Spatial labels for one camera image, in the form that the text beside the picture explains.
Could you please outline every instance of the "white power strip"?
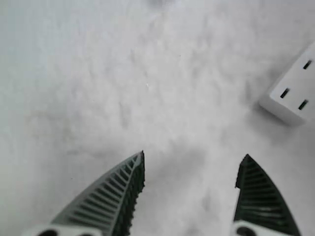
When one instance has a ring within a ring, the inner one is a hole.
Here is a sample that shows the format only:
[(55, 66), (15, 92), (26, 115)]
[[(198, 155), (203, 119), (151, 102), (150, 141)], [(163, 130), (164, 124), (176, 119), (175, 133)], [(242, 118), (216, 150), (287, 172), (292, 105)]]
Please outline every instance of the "white power strip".
[(259, 103), (291, 125), (299, 125), (315, 117), (315, 43), (280, 76)]

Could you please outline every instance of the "textured white surface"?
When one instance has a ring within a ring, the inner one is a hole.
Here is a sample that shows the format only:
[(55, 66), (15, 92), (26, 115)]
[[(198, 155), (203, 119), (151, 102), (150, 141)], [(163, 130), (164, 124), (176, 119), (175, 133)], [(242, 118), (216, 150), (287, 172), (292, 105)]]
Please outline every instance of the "textured white surface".
[(315, 39), (314, 1), (2, 0), (0, 33), (0, 235), (142, 149), (132, 235), (227, 235), (246, 153), (315, 234), (315, 125), (256, 104)]

